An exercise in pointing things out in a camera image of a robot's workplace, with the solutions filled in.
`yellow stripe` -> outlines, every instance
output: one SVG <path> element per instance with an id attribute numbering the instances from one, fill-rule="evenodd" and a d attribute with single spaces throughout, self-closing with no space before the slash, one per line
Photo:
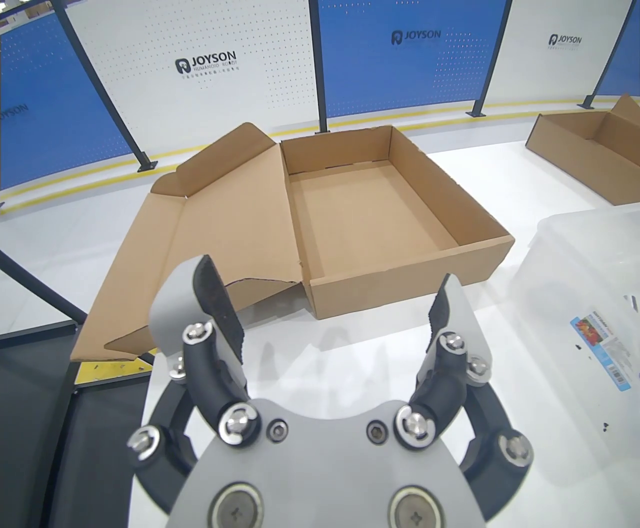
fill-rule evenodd
<path id="1" fill-rule="evenodd" d="M 362 119 L 352 119 L 349 121 L 340 121 L 339 123 L 330 123 L 330 127 L 348 127 L 351 125 L 362 125 L 363 123 L 371 123 L 374 121 L 386 121 L 388 119 L 402 119 L 405 117 L 420 117 L 421 115 L 438 114 L 443 112 L 457 112 L 471 110 L 470 106 L 449 106 L 448 108 L 433 108 L 431 110 L 422 110 L 419 112 L 406 112 L 402 114 L 379 115 L 375 117 L 365 117 Z"/>
<path id="2" fill-rule="evenodd" d="M 74 172 L 73 174 L 67 174 L 66 176 L 60 176 L 59 178 L 54 178 L 51 180 L 46 180 L 43 182 L 35 183 L 33 185 L 29 185 L 27 187 L 21 187 L 20 189 L 16 189 L 15 191 L 9 191 L 7 193 L 0 194 L 0 200 L 5 200 L 10 198 L 11 196 L 18 196 L 24 193 L 28 193 L 29 191 L 35 191 L 36 189 L 42 189 L 43 187 L 47 187 L 49 185 L 53 185 L 60 182 L 66 182 L 68 180 L 73 180 L 75 178 L 80 178 L 82 176 L 87 176 L 89 174 L 95 174 L 97 172 L 102 172 L 103 170 L 115 169 L 118 167 L 124 167 L 125 165 L 133 165 L 137 163 L 136 160 L 129 161 L 119 161 L 117 163 L 112 163 L 111 165 L 103 165 L 101 167 L 96 167 L 94 169 L 88 169 L 82 172 Z"/>
<path id="3" fill-rule="evenodd" d="M 495 108 L 497 106 L 526 106 L 528 104 L 566 104 L 566 103 L 579 103 L 584 99 L 550 99 L 548 101 L 517 101 L 517 102 L 492 102 L 491 104 L 485 104 L 483 108 Z"/>
<path id="4" fill-rule="evenodd" d="M 633 99 L 635 101 L 639 101 L 640 100 L 640 98 L 638 98 L 638 97 L 634 97 Z M 617 102 L 617 101 L 618 101 L 618 99 L 616 99 L 616 98 L 599 99 L 598 97 L 596 97 L 596 99 L 595 99 L 595 102 Z M 567 103 L 578 103 L 578 102 L 582 102 L 582 101 L 578 100 L 578 99 L 556 99 L 556 100 L 543 100 L 543 101 L 503 102 L 503 103 L 485 104 L 484 108 L 497 108 L 497 107 L 500 107 L 500 106 L 526 106 L 526 105 L 529 105 L 529 104 L 567 104 Z M 430 110 L 423 110 L 423 111 L 418 111 L 418 112 L 404 112 L 404 113 L 398 113 L 398 114 L 380 115 L 380 116 L 367 117 L 367 118 L 361 118 L 361 119 L 351 119 L 351 120 L 348 120 L 348 121 L 340 121 L 338 123 L 331 123 L 331 126 L 332 127 L 347 127 L 347 126 L 353 126 L 353 125 L 362 125 L 364 123 L 373 123 L 373 122 L 376 122 L 376 121 L 386 121 L 386 120 L 391 120 L 391 119 L 404 119 L 404 118 L 420 117 L 420 116 L 424 116 L 424 115 L 437 114 L 437 113 L 468 111 L 468 110 L 471 110 L 471 107 L 469 107 L 469 106 L 450 106 L 450 107 L 444 107 L 444 108 L 433 108 L 433 109 L 430 109 Z M 269 134 L 269 136 L 272 137 L 272 138 L 276 138 L 276 137 L 288 136 L 288 135 L 292 135 L 292 134 L 303 134 L 304 132 L 316 132 L 317 130 L 318 130 L 318 127 L 306 127 L 306 128 L 301 128 L 301 129 L 286 130 L 286 131 L 282 131 L 282 132 L 273 132 L 272 134 Z M 168 156 L 177 156 L 179 154 L 188 154 L 190 152 L 199 152 L 205 147 L 208 147 L 208 145 L 198 145 L 197 147 L 180 148 L 178 150 L 170 150 L 169 152 L 164 152 L 162 154 L 158 154 L 157 156 L 154 156 L 154 157 L 168 157 Z M 44 187 L 48 187 L 48 186 L 54 185 L 56 183 L 65 182 L 65 181 L 68 181 L 68 180 L 74 180 L 76 178 L 81 178 L 82 176 L 89 176 L 91 174 L 96 174 L 98 172 L 103 172 L 105 170 L 119 168 L 119 167 L 123 167 L 123 166 L 126 166 L 126 165 L 133 165 L 135 163 L 137 163 L 136 160 L 119 161 L 117 163 L 111 163 L 109 165 L 103 165 L 103 166 L 100 166 L 100 167 L 96 167 L 94 169 L 88 169 L 88 170 L 84 170 L 82 172 L 76 172 L 76 173 L 73 173 L 73 174 L 68 174 L 66 176 L 61 176 L 61 177 L 53 178 L 53 179 L 46 180 L 46 181 L 43 181 L 43 182 L 38 182 L 38 183 L 29 185 L 29 186 L 21 187 L 20 189 L 16 189 L 16 190 L 13 190 L 13 191 L 7 191 L 5 193 L 0 193 L 0 200 L 6 200 L 7 198 L 11 198 L 12 196 L 19 196 L 21 194 L 28 193 L 30 191 L 35 191 L 37 189 L 42 189 Z"/>
<path id="5" fill-rule="evenodd" d="M 149 352 L 155 356 L 157 348 Z M 76 385 L 91 381 L 112 380 L 113 378 L 121 378 L 131 374 L 149 372 L 150 370 L 151 365 L 141 359 L 133 361 L 85 361 L 81 363 L 78 369 Z"/>
<path id="6" fill-rule="evenodd" d="M 180 148 L 178 150 L 171 150 L 170 152 L 165 152 L 164 154 L 158 154 L 157 156 L 154 156 L 154 157 L 177 156 L 178 154 L 188 154 L 189 152 L 194 152 L 195 150 L 199 152 L 205 147 L 208 147 L 208 145 L 198 145 L 197 147 Z"/>
<path id="7" fill-rule="evenodd" d="M 268 134 L 268 135 L 270 137 L 272 137 L 272 138 L 275 138 L 275 137 L 278 137 L 278 136 L 288 136 L 290 134 L 302 134 L 304 132 L 316 132 L 317 130 L 318 130 L 318 127 L 316 126 L 316 127 L 302 128 L 302 129 L 286 130 L 286 131 L 282 131 L 282 132 L 274 132 L 273 134 Z M 209 145 L 198 145 L 197 147 L 180 148 L 178 150 L 171 150 L 169 152 L 165 152 L 164 154 L 158 154 L 157 156 L 154 156 L 154 157 L 168 157 L 168 156 L 177 156 L 179 154 L 188 154 L 190 152 L 199 152 L 203 148 L 206 148 L 208 146 Z M 74 180 L 76 178 L 81 178 L 82 176 L 89 176 L 91 174 L 96 174 L 98 172 L 102 172 L 102 171 L 105 171 L 105 170 L 110 170 L 110 169 L 114 169 L 114 168 L 118 168 L 118 167 L 123 167 L 125 165 L 133 165 L 135 163 L 137 163 L 137 160 L 120 161 L 118 163 L 112 163 L 110 165 L 103 165 L 101 167 L 96 167 L 94 169 L 88 169 L 88 170 L 84 170 L 82 172 L 75 172 L 73 174 L 68 174 L 66 176 L 61 176 L 59 178 L 54 178 L 54 179 L 51 179 L 51 180 L 38 182 L 38 183 L 35 183 L 33 185 L 29 185 L 29 186 L 26 186 L 26 187 L 21 187 L 19 189 L 15 189 L 13 191 L 8 191 L 6 193 L 0 193 L 0 201 L 1 200 L 6 200 L 7 198 L 11 198 L 12 196 L 19 196 L 19 195 L 23 195 L 24 193 L 28 193 L 30 191 L 35 191 L 37 189 L 42 189 L 44 187 L 48 187 L 48 186 L 54 185 L 56 183 L 65 182 L 65 181 L 68 181 L 68 180 Z"/>
<path id="8" fill-rule="evenodd" d="M 435 109 L 432 112 L 435 111 L 445 111 L 445 109 Z M 514 119 L 514 118 L 518 118 L 518 117 L 533 117 L 533 116 L 537 116 L 538 114 L 553 114 L 553 113 L 573 113 L 573 112 L 583 112 L 586 110 L 583 109 L 571 109 L 571 110 L 564 110 L 564 111 L 559 111 L 559 110 L 544 110 L 544 111 L 531 111 L 531 112 L 517 112 L 517 113 L 509 113 L 509 114 L 497 114 L 497 115 L 492 115 L 492 116 L 486 116 L 486 117 L 461 117 L 461 118 L 457 118 L 457 119 L 448 119 L 448 120 L 443 120 L 443 121 L 434 121 L 434 122 L 430 122 L 430 123 L 421 123 L 421 124 L 416 124 L 416 125 L 404 125 L 404 126 L 399 126 L 398 129 L 400 131 L 410 131 L 410 130 L 420 130 L 420 129 L 427 129 L 427 128 L 434 128 L 434 127 L 443 127 L 443 126 L 447 126 L 447 125 L 456 125 L 456 124 L 464 124 L 464 123 L 474 123 L 474 122 L 482 122 L 482 121 L 496 121 L 496 120 L 506 120 L 506 119 Z M 391 116 L 387 116 L 384 119 L 389 119 L 392 118 Z M 283 131 L 283 132 L 276 132 L 274 134 L 271 134 L 271 136 L 278 136 L 278 135 L 286 135 L 286 134 L 296 134 L 299 132 L 310 132 L 310 131 L 316 131 L 317 127 L 307 127 L 307 128 L 303 128 L 303 129 L 296 129 L 296 130 L 291 130 L 291 131 Z M 194 147 L 193 149 L 183 149 L 183 150 L 176 150 L 174 151 L 172 154 L 180 154 L 180 153 L 185 153 L 185 152 L 190 152 L 192 150 L 202 150 L 204 147 L 206 147 L 206 145 L 204 146 L 200 146 L 200 147 Z M 123 182 L 123 181 L 127 181 L 127 180 L 133 180 L 133 179 L 137 179 L 137 178 L 144 178 L 146 176 L 152 175 L 152 174 L 158 174 L 160 172 L 170 172 L 172 170 L 175 170 L 175 168 L 178 167 L 178 164 L 175 165 L 170 165 L 167 167 L 162 167 L 162 168 L 158 168 L 152 171 L 146 171 L 146 172 L 141 172 L 141 173 L 132 173 L 132 174 L 127 174 L 124 176 L 118 176 L 115 178 L 108 178 L 106 180 L 101 180 L 98 182 L 94 182 L 94 183 L 90 183 L 90 184 L 85 184 L 85 185 L 81 185 L 78 187 L 74 187 L 72 189 L 67 189 L 64 191 L 59 191 L 56 193 L 51 193 L 50 195 L 47 196 L 42 196 L 40 198 L 34 198 L 33 200 L 27 200 L 25 202 L 22 202 L 21 204 L 16 204 L 13 206 L 9 206 L 9 207 L 5 207 L 3 209 L 0 209 L 0 215 L 2 214 L 8 214 L 9 212 L 13 212 L 13 211 L 17 211 L 19 209 L 24 209 L 26 207 L 30 207 L 31 205 L 38 205 L 38 204 L 42 204 L 44 202 L 48 202 L 49 200 L 54 200 L 56 198 L 61 198 L 63 196 L 69 196 L 69 195 L 73 195 L 76 193 L 80 193 L 83 191 L 87 191 L 90 189 L 96 189 L 99 187 L 104 187 L 107 185 L 112 185 L 112 184 L 116 184 L 119 182 Z"/>
<path id="9" fill-rule="evenodd" d="M 78 187 L 73 187 L 72 189 L 66 189 L 64 191 L 58 191 L 56 193 L 51 193 L 47 196 L 41 196 L 40 198 L 34 198 L 32 200 L 26 200 L 21 204 L 12 205 L 10 207 L 3 207 L 0 209 L 0 214 L 8 214 L 13 211 L 18 211 L 19 209 L 24 209 L 26 207 L 31 207 L 32 205 L 43 204 L 50 200 L 55 200 L 56 198 L 63 198 L 64 196 L 74 195 L 76 193 L 82 193 L 83 191 L 89 191 L 91 189 L 98 189 L 100 187 L 105 187 L 107 185 L 113 185 L 116 183 L 121 183 L 129 180 L 136 180 L 138 178 L 145 178 L 147 176 L 151 176 L 153 174 L 167 173 L 175 170 L 178 167 L 178 164 L 168 165 L 166 167 L 161 167 L 158 169 L 147 170 L 144 172 L 133 172 L 131 174 L 125 174 L 124 176 L 117 176 L 115 178 L 107 178 L 105 180 L 100 180 L 98 182 L 87 183 L 85 185 L 79 185 Z"/>
<path id="10" fill-rule="evenodd" d="M 573 112 L 588 112 L 588 110 L 584 109 L 576 109 L 576 110 L 543 110 L 538 112 L 515 112 L 511 114 L 497 114 L 497 115 L 488 115 L 485 117 L 461 117 L 458 119 L 448 119 L 446 121 L 436 121 L 432 123 L 421 123 L 418 125 L 405 125 L 397 127 L 400 131 L 409 131 L 409 130 L 419 130 L 419 129 L 427 129 L 432 127 L 443 127 L 446 125 L 458 125 L 462 123 L 481 123 L 483 121 L 497 121 L 502 119 L 514 119 L 518 117 L 534 117 L 539 114 L 558 114 L 558 113 L 573 113 Z"/>
<path id="11" fill-rule="evenodd" d="M 317 132 L 319 130 L 319 128 L 316 127 L 307 127 L 304 129 L 293 129 L 293 130 L 285 130 L 282 132 L 273 132 L 271 134 L 268 134 L 268 136 L 270 138 L 276 138 L 278 136 L 288 136 L 290 134 L 303 134 L 304 132 Z"/>

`colorful sticker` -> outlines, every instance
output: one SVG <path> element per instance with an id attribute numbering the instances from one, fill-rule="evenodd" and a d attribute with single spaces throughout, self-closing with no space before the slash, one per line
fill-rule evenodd
<path id="1" fill-rule="evenodd" d="M 634 371 L 631 354 L 600 314 L 593 310 L 586 317 L 576 317 L 571 326 L 591 349 L 618 390 L 630 389 L 628 380 Z"/>

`white table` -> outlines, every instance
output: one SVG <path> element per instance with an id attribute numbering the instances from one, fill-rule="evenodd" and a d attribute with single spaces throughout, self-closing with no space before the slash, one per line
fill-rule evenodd
<path id="1" fill-rule="evenodd" d="M 420 137 L 412 138 L 420 145 Z M 525 433 L 535 460 L 524 485 L 491 526 L 582 528 L 636 526 L 640 471 L 624 459 L 603 462 L 587 442 L 574 405 L 556 394 L 524 345 L 502 304 L 506 287 L 527 252 L 539 220 L 561 212 L 609 204 L 589 189 L 527 151 L 524 143 L 504 143 L 433 154 L 516 238 L 516 244 L 489 281 L 465 287 L 493 351 L 492 386 L 512 426 Z M 248 308 L 245 372 L 252 397 L 265 397 L 302 415 L 341 418 L 389 399 L 407 399 L 424 358 L 433 295 L 316 321 L 299 287 Z M 156 360 L 143 423 L 168 383 L 166 361 Z M 213 437 L 194 413 L 187 434 L 197 454 Z M 444 434 L 462 459 L 472 430 L 464 413 Z M 134 480 L 130 528 L 161 527 L 166 516 Z"/>

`open cardboard box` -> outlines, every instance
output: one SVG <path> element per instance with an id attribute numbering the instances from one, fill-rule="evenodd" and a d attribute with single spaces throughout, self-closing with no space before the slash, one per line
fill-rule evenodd
<path id="1" fill-rule="evenodd" d="M 640 202 L 640 106 L 539 115 L 527 140 L 539 154 L 613 205 Z"/>
<path id="2" fill-rule="evenodd" d="M 486 280 L 513 238 L 391 126 L 274 143 L 245 123 L 156 181 L 73 360 L 154 347 L 156 292 L 209 254 L 239 310 L 302 283 L 318 318 Z"/>

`clear plastic container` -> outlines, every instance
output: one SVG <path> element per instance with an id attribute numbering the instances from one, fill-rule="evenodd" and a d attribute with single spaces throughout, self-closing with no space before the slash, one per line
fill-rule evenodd
<path id="1" fill-rule="evenodd" d="M 640 452 L 634 298 L 640 305 L 640 204 L 542 220 L 508 292 L 530 352 L 610 459 Z"/>

